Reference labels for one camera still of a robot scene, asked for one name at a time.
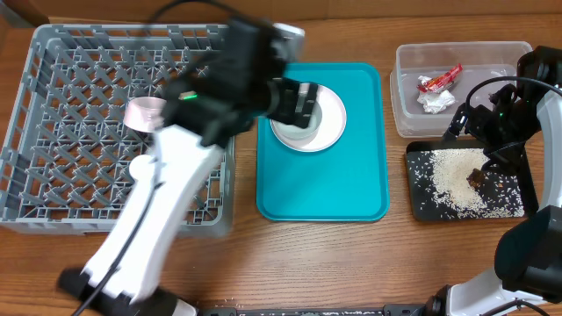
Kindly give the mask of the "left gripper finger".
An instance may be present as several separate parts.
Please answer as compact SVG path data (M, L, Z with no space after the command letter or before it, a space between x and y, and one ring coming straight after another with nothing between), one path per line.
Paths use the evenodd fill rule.
M317 83L302 83L300 91L300 127L307 128L310 124L316 104L319 85Z
M280 121L286 125L298 126L300 113L297 112L297 105L299 103L300 82L283 78L280 88Z

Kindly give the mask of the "white paper cup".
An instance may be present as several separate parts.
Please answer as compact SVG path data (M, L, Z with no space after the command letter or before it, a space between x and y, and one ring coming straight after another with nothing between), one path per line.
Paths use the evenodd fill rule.
M148 181L155 173L154 157L149 154L138 155L131 160L128 169L135 182Z

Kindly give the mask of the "white tissue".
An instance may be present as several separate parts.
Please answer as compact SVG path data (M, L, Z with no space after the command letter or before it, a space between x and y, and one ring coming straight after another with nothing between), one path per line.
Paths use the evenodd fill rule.
M457 102L457 99L449 92L449 87L453 84L454 82L447 83L438 93L419 91L417 102L422 104L426 113L437 114L442 112Z

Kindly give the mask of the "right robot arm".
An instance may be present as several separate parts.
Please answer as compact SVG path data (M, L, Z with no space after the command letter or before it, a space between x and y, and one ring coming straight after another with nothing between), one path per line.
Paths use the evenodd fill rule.
M561 301L561 51L538 46L516 73L478 83L453 115L444 146L471 135L487 157L481 171L515 176L527 218L506 231L494 265L445 285L420 315L507 315Z

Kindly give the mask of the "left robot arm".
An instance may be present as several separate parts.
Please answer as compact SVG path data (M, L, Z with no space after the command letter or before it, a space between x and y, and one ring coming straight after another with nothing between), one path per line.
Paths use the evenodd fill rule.
M258 117L307 127L318 85L286 77L302 29L237 15L220 50L203 54L162 94L153 146L129 165L133 188L118 221L82 268L59 287L103 315L182 315L197 309L164 290L160 276L185 213L230 140Z

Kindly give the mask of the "grey bowl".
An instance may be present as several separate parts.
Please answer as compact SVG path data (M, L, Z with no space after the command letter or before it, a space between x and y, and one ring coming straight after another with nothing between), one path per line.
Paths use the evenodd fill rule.
M278 135L284 136L289 140L303 140L315 134L320 126L322 119L322 111L319 103L314 102L313 110L310 115L308 127L300 128L298 126L286 125L277 121L271 121L272 129Z

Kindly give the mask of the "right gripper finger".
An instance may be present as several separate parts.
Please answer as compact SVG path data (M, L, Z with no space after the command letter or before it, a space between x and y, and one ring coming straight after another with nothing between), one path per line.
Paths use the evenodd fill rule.
M513 162L515 157L514 149L510 145L499 147L485 147L484 155L488 161L482 166L482 170L503 174L506 176L514 176L516 174L516 163Z
M442 141L455 141L465 128L467 119L466 105L461 104L453 115L448 128L445 130Z

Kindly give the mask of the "brown food scrap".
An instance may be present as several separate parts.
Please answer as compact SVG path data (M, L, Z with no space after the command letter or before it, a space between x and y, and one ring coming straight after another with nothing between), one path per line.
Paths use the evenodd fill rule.
M466 178L468 184L475 190L479 190L486 180L486 174L480 169L473 169Z

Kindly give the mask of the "small pink-white bowl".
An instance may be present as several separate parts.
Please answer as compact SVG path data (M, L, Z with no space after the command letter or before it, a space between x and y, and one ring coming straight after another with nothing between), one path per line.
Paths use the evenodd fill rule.
M134 131L152 133L162 126L162 109L166 101L159 97L136 97L125 110L123 123Z

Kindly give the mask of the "red snack wrapper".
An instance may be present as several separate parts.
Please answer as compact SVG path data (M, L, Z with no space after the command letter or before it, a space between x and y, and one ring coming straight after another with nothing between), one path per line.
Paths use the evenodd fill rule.
M417 89L423 93L441 93L454 83L462 71L463 66L459 63L443 75L430 78L427 81L421 80L421 83L417 85Z

